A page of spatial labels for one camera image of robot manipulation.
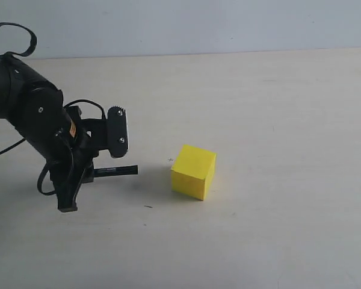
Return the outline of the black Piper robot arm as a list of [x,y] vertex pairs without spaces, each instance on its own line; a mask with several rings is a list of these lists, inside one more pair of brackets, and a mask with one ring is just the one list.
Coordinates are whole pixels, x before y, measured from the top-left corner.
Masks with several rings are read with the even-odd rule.
[[82,118],[80,99],[63,103],[63,92],[34,69],[11,55],[0,55],[0,119],[46,160],[37,189],[56,196],[62,213],[77,210],[83,183],[96,178],[136,175],[138,167],[94,168],[100,151],[122,158],[129,149],[126,111],[119,106],[101,110],[98,119]]

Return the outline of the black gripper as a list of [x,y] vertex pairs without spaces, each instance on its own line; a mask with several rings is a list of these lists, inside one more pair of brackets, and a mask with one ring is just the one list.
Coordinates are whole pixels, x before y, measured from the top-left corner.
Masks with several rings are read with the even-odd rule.
[[93,159],[107,146],[113,158],[129,149],[126,110],[114,106],[100,119],[81,119],[77,105],[59,107],[55,113],[55,162],[49,169],[59,211],[77,211],[76,197],[82,184],[94,181]]

